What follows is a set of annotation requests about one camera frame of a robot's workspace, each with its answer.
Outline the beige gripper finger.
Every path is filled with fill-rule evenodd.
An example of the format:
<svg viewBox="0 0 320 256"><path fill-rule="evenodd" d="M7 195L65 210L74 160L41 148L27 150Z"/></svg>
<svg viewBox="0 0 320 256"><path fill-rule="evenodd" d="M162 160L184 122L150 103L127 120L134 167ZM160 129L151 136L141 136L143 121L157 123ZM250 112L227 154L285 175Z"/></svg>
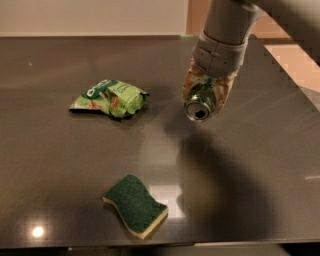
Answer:
<svg viewBox="0 0 320 256"><path fill-rule="evenodd" d="M191 89L197 84L202 84L206 79L207 75L198 68L194 58L191 58L190 66L182 87L183 99L186 100L189 93L191 92Z"/></svg>
<svg viewBox="0 0 320 256"><path fill-rule="evenodd" d="M214 82L214 94L216 97L216 108L215 112L220 113L222 109L224 108L228 97L230 95L230 92L232 90L234 80L237 77L238 72L232 72L231 74L228 74L226 76L219 77Z"/></svg>

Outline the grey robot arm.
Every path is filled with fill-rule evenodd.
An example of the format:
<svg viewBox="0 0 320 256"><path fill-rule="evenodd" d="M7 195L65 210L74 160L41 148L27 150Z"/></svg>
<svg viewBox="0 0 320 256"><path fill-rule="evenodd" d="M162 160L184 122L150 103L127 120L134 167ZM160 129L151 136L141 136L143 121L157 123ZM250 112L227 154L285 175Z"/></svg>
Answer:
<svg viewBox="0 0 320 256"><path fill-rule="evenodd" d="M320 62L320 0L211 0L182 87L208 84L220 112L243 65L249 36L268 15L316 63Z"/></svg>

